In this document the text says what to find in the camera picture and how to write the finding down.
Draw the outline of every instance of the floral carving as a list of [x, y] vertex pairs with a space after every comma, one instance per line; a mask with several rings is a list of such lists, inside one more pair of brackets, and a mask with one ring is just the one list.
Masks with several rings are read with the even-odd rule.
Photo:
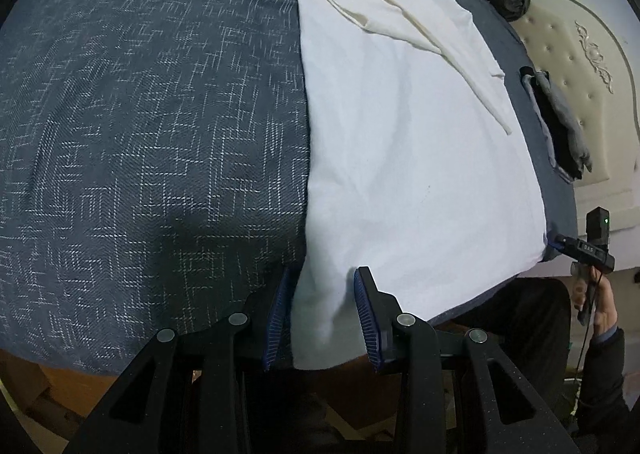
[[613, 94], [613, 85], [611, 84], [613, 76], [611, 76], [611, 73], [604, 63], [604, 56], [600, 53], [600, 48], [595, 42], [589, 40], [587, 28], [578, 24], [577, 21], [575, 23], [575, 27], [578, 30], [578, 37], [580, 37], [580, 45], [584, 51], [584, 56], [587, 57], [587, 60], [591, 66], [593, 66], [593, 70], [600, 75], [602, 81], [609, 89], [609, 92]]

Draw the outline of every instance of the black jacket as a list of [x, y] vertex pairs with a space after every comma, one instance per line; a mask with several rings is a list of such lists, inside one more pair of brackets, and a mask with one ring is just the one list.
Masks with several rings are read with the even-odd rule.
[[622, 329], [587, 351], [576, 413], [576, 443], [584, 454], [640, 453], [640, 404], [629, 411], [622, 397], [624, 363]]

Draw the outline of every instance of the human hand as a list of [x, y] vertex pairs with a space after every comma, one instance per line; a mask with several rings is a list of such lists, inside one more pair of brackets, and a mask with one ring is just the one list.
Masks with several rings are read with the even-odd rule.
[[[593, 266], [588, 270], [591, 277], [591, 281], [597, 283], [600, 279], [600, 283], [596, 290], [596, 304], [595, 312], [593, 316], [593, 335], [600, 336], [609, 331], [618, 322], [618, 311], [616, 310], [616, 304], [613, 299], [613, 290], [611, 289], [611, 283], [607, 277], [602, 275], [600, 278], [600, 272]], [[584, 279], [578, 278], [574, 283], [574, 289], [571, 299], [576, 309], [582, 309], [584, 301], [586, 299], [587, 283]]]

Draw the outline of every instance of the white cloth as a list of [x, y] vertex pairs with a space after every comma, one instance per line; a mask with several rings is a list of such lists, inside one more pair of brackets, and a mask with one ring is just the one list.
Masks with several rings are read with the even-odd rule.
[[298, 1], [311, 167], [291, 345], [297, 368], [324, 369], [365, 353], [354, 268], [430, 319], [538, 262], [546, 224], [471, 14], [454, 0]]

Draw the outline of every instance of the headboard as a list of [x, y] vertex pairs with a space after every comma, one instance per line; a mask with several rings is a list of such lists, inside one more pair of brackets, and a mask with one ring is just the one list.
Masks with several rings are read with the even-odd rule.
[[574, 184], [578, 233], [597, 206], [611, 212], [611, 229], [640, 224], [632, 177], [640, 155], [637, 91], [615, 34], [577, 0], [531, 0], [513, 23], [538, 69], [549, 72], [574, 111], [593, 170]]

